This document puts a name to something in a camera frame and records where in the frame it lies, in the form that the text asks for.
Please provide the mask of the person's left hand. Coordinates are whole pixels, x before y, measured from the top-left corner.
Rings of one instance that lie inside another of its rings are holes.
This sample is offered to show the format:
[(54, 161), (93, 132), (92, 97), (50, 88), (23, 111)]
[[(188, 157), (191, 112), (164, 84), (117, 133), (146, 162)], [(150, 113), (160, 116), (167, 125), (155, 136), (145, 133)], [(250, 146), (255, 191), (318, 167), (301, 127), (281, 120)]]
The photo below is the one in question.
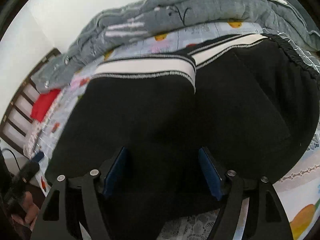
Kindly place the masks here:
[(26, 191), (17, 204), (25, 212), (25, 216), (22, 218), (19, 214), (12, 212), (12, 219), (18, 224), (26, 226), (29, 230), (33, 231), (40, 210), (34, 203), (32, 194), (29, 191)]

